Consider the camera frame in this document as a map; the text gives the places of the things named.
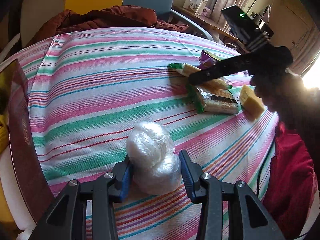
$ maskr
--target red cloth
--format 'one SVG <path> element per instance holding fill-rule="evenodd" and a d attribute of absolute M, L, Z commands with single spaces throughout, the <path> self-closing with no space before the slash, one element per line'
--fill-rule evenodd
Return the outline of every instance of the red cloth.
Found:
<path fill-rule="evenodd" d="M 299 236 L 317 189 L 313 161 L 300 135 L 280 122 L 263 204 L 286 239 Z"/>
<path fill-rule="evenodd" d="M 134 5 L 116 5 L 101 11 L 92 10 L 83 15 L 71 10 L 64 10 L 43 24 L 32 40 L 28 42 L 27 47 L 58 34 L 125 26 L 177 32 L 184 32 L 188 28 L 188 25 L 185 24 L 170 24 L 158 20 L 154 10 Z"/>

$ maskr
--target yellow sponge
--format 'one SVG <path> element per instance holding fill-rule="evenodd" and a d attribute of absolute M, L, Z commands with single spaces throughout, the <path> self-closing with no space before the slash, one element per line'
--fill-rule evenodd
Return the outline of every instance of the yellow sponge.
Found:
<path fill-rule="evenodd" d="M 247 110 L 255 119 L 258 119 L 264 112 L 264 105 L 261 98 L 258 98 L 254 91 L 244 85 L 240 91 L 240 104 Z"/>

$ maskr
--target striped tablecloth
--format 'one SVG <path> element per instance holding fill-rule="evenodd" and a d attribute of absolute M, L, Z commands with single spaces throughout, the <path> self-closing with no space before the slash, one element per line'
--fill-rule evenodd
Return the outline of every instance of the striped tablecloth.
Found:
<path fill-rule="evenodd" d="M 278 117 L 269 111 L 256 121 L 243 111 L 236 116 L 197 114 L 186 78 L 167 65 L 199 65 L 202 49 L 221 58 L 237 55 L 189 34 L 125 27 L 52 37 L 4 62 L 18 58 L 29 79 L 32 136 L 52 192 L 57 195 L 71 179 L 94 180 L 110 171 L 124 159 L 126 138 L 143 120 L 163 124 L 176 153 L 186 149 L 205 172 L 227 182 L 242 179 L 255 191 Z M 250 78 L 247 73 L 227 78 L 238 99 Z M 268 186 L 269 163 L 261 175 L 260 197 Z M 132 185 L 125 203 L 115 205 L 119 239 L 195 239 L 200 209 L 187 198 L 183 184 L 162 196 L 146 195 Z M 91 203 L 87 235 L 92 235 Z"/>

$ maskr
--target crumpled clear plastic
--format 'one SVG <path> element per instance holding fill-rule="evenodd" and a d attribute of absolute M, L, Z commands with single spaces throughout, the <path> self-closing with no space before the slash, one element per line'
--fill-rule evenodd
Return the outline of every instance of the crumpled clear plastic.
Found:
<path fill-rule="evenodd" d="M 126 144 L 133 164 L 133 181 L 141 191 L 162 195 L 181 183 L 181 162 L 173 152 L 174 143 L 167 130 L 155 122 L 140 122 L 132 130 Z"/>

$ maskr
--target rust-colored jacket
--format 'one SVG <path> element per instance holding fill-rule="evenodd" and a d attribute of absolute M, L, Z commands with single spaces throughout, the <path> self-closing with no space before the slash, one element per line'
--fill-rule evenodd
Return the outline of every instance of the rust-colored jacket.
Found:
<path fill-rule="evenodd" d="M 188 28 L 188 25 L 174 25 L 158 20 L 154 10 L 133 5 L 113 6 L 101 11 L 92 10 L 84 15 L 64 10 L 42 25 L 36 35 L 28 42 L 27 47 L 58 34 L 125 26 L 178 32 L 184 32 Z"/>

